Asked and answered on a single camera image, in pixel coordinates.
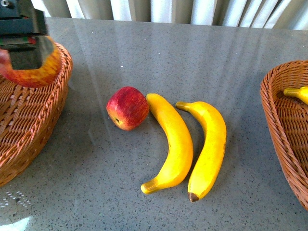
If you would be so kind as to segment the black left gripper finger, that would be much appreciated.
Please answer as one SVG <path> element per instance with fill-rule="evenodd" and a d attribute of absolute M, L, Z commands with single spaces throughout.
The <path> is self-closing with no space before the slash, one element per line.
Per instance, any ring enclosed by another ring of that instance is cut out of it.
<path fill-rule="evenodd" d="M 13 38 L 9 49 L 13 70 L 39 69 L 53 49 L 47 36 Z"/>

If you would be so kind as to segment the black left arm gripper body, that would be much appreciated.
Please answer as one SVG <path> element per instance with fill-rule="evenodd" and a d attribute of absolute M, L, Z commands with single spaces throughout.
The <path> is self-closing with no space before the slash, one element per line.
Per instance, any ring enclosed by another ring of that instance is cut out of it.
<path fill-rule="evenodd" d="M 30 0 L 0 2 L 0 48 L 33 49 L 38 36 L 46 36 L 44 12 L 34 8 Z"/>

